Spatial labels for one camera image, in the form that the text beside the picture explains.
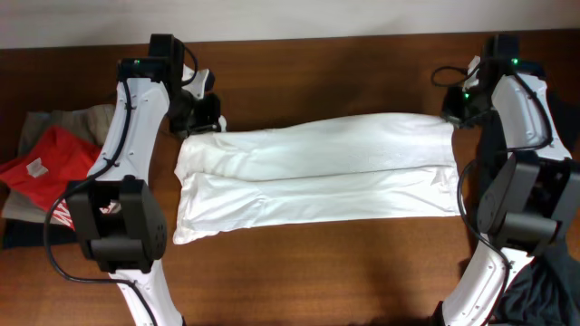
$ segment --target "white label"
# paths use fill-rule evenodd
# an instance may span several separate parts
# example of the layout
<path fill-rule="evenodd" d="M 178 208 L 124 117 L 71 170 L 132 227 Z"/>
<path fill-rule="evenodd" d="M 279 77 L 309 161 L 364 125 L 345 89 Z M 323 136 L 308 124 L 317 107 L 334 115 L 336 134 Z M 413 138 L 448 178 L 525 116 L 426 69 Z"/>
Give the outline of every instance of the white label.
<path fill-rule="evenodd" d="M 32 163 L 26 166 L 28 174 L 31 177 L 40 177 L 44 173 L 48 172 L 48 168 L 43 167 L 43 162 L 40 158 L 35 159 Z"/>

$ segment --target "white cloth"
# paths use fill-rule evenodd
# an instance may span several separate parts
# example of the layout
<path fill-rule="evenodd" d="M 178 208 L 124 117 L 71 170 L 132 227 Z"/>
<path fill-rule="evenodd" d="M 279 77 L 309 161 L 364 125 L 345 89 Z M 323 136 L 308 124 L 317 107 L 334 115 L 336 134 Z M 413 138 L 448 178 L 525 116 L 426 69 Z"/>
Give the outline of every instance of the white cloth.
<path fill-rule="evenodd" d="M 175 170 L 173 241 L 262 225 L 456 216 L 452 132 L 440 118 L 383 113 L 189 137 Z"/>

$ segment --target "red clothing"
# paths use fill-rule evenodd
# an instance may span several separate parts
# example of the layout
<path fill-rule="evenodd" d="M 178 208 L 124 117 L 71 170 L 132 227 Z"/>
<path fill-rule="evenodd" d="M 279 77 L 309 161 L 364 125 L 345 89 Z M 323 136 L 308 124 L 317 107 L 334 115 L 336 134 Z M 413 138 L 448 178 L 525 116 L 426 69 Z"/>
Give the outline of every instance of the red clothing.
<path fill-rule="evenodd" d="M 52 126 L 28 155 L 0 165 L 0 180 L 47 211 L 64 192 L 69 181 L 87 177 L 100 152 L 97 146 L 79 139 L 66 129 Z M 47 171 L 33 177 L 27 166 L 38 158 Z M 73 227 L 72 222 L 65 224 Z"/>

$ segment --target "wooden table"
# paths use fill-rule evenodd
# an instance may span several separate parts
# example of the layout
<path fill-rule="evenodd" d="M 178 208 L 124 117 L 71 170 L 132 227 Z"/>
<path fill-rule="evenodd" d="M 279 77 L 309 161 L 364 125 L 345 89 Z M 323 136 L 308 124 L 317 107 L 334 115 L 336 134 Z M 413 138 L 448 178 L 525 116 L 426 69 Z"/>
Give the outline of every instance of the wooden table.
<path fill-rule="evenodd" d="M 518 33 L 522 58 L 542 62 L 549 86 L 580 102 L 580 31 Z M 466 66 L 490 34 L 374 36 L 324 40 L 194 43 L 230 130 L 280 128 L 352 114 L 437 115 L 445 90 L 430 85 L 441 65 Z M 78 110 L 114 91 L 115 63 L 146 45 L 0 51 L 0 159 L 14 157 L 27 110 Z M 462 168 L 477 130 L 461 130 Z M 150 186 L 175 229 L 180 142 L 158 135 Z M 580 257 L 580 220 L 569 232 Z M 105 276 L 78 245 L 54 248 L 63 268 Z M 405 218 L 239 230 L 169 244 L 171 295 L 188 325 L 346 325 L 428 316 L 457 284 L 471 247 L 458 217 Z M 69 283 L 43 248 L 0 252 L 0 324 L 132 325 L 115 286 Z"/>

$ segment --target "cable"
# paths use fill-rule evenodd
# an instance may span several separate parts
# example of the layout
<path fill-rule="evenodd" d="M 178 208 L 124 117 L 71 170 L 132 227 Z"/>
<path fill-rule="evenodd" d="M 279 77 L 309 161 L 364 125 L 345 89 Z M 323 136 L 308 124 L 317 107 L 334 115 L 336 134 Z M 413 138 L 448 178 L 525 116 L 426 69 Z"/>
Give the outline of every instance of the cable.
<path fill-rule="evenodd" d="M 113 166 L 115 166 L 115 162 L 117 161 L 117 158 L 119 158 L 119 155 L 121 154 L 123 146 L 125 145 L 125 139 L 127 138 L 127 133 L 129 132 L 129 125 L 130 125 L 130 121 L 131 121 L 131 111 L 133 110 L 133 107 L 131 104 L 131 93 L 129 92 L 129 85 L 127 84 L 127 80 L 122 81 L 122 84 L 123 84 L 123 87 L 125 89 L 125 95 L 126 95 L 127 101 L 125 102 L 125 110 L 126 110 L 125 123 L 123 125 L 123 131 L 121 134 L 121 139 L 119 140 L 119 145 L 117 145 L 117 149 L 115 149 L 115 152 L 113 153 L 112 157 L 110 159 L 105 159 L 107 164 L 105 165 L 104 168 L 102 168 L 99 171 L 97 171 L 96 173 L 88 176 L 86 179 L 84 179 L 84 181 L 77 184 L 75 187 L 64 191 L 64 193 L 62 195 L 60 195 L 58 197 L 58 199 L 56 199 L 54 204 L 48 210 L 48 212 L 46 213 L 46 216 L 44 218 L 44 227 L 43 227 L 44 250 L 46 251 L 46 255 L 48 256 L 48 261 L 50 262 L 51 266 L 54 268 L 54 270 L 58 274 L 60 274 L 67 281 L 85 283 L 85 284 L 86 283 L 88 283 L 88 284 L 124 284 L 124 285 L 129 286 L 135 292 L 135 294 L 139 298 L 141 304 L 143 305 L 143 307 L 147 311 L 147 314 L 150 316 L 151 322 L 153 323 L 153 326 L 157 326 L 157 320 L 155 319 L 155 315 L 153 315 L 153 311 L 151 310 L 151 308 L 149 307 L 149 305 L 145 301 L 143 294 L 141 294 L 141 292 L 139 291 L 139 289 L 137 288 L 137 285 L 135 285 L 135 283 L 128 281 L 128 280 L 89 279 L 89 278 L 81 278 L 81 277 L 71 276 L 70 274 L 65 272 L 63 270 L 63 268 L 54 259 L 53 251 L 51 249 L 51 244 L 49 241 L 48 230 L 50 227 L 51 218 L 53 217 L 54 209 L 56 209 L 56 207 L 58 207 L 61 204 L 61 202 L 63 202 L 66 198 L 72 196 L 76 192 L 87 187 L 88 185 L 91 184 L 91 182 L 93 182 L 98 177 L 105 174 Z"/>
<path fill-rule="evenodd" d="M 542 117 L 544 124 L 546 125 L 546 138 L 544 140 L 542 140 L 541 142 L 539 142 L 538 144 L 529 145 L 529 146 L 514 147 L 514 148 L 507 148 L 507 149 L 500 150 L 500 151 L 496 152 L 495 155 L 502 155 L 502 154 L 507 154 L 509 152 L 517 152 L 517 151 L 525 151 L 525 150 L 538 150 L 538 149 L 542 149 L 546 146 L 549 146 L 554 141 L 554 135 L 552 132 L 552 126 L 550 124 L 550 119 L 548 118 L 547 113 L 546 113 L 546 108 L 544 108 L 544 105 L 537 97 L 537 94 L 519 76 L 519 74 L 517 73 L 512 62 L 500 61 L 498 59 L 493 59 L 493 58 L 487 58 L 485 60 L 481 60 L 478 63 L 478 65 L 470 73 L 466 73 L 465 70 L 458 68 L 458 67 L 452 67 L 452 66 L 439 67 L 438 69 L 433 71 L 433 73 L 431 74 L 431 83 L 433 85 L 439 86 L 439 87 L 460 86 L 463 82 L 465 82 L 466 80 L 471 78 L 471 76 L 473 76 L 473 74 L 476 73 L 478 71 L 478 69 L 481 68 L 481 66 L 483 64 L 486 64 L 488 62 L 504 63 L 508 67 L 509 73 L 514 76 L 514 79 L 516 80 L 516 82 L 526 91 L 528 97 L 534 102 L 534 104 L 536 104 L 536 108 L 539 111 L 540 116 Z M 463 79 L 461 79 L 460 81 L 455 81 L 455 82 L 449 83 L 449 84 L 442 84 L 442 83 L 436 82 L 435 81 L 436 74 L 438 72 L 441 72 L 444 70 L 453 70 L 453 71 L 461 72 L 465 75 L 465 77 Z M 504 279 L 503 279 L 503 282 L 502 282 L 501 287 L 499 289 L 498 296 L 496 297 L 496 300 L 494 301 L 493 306 L 492 306 L 491 310 L 489 311 L 488 316 L 481 324 L 482 326 L 485 326 L 489 323 L 489 321 L 493 317 L 493 313 L 496 310 L 496 308 L 498 307 L 499 302 L 501 301 L 501 298 L 508 287 L 509 271 L 511 270 L 511 263 L 509 262 L 508 258 L 501 252 L 501 250 L 497 249 L 489 240 L 484 238 L 471 225 L 471 223 L 469 222 L 469 220 L 467 218 L 467 213 L 466 213 L 465 207 L 463 205 L 463 195 L 462 195 L 463 183 L 465 181 L 466 176 L 469 174 L 469 172 L 477 165 L 478 160 L 479 160 L 478 158 L 471 160 L 468 163 L 468 165 L 463 169 L 463 171 L 461 171 L 461 175 L 459 176 L 458 189 L 457 189 L 457 201 L 458 201 L 458 206 L 459 206 L 459 213 L 461 214 L 461 219 L 463 220 L 463 223 L 465 224 L 465 226 L 481 243 L 483 243 L 489 249 L 493 250 L 496 254 L 498 254 L 501 257 L 502 262 L 505 266 L 504 267 L 505 268 Z"/>
<path fill-rule="evenodd" d="M 187 47 L 185 46 L 185 44 L 183 45 L 183 48 L 185 49 L 185 51 L 189 54 L 189 56 L 191 57 L 191 60 L 193 60 L 193 75 L 185 80 L 185 81 L 181 81 L 181 86 L 185 86 L 185 85 L 189 85 L 191 84 L 191 82 L 193 82 L 193 80 L 196 79 L 196 76 L 198 75 L 198 58 L 196 58 L 196 56 L 193 54 L 193 52 Z"/>

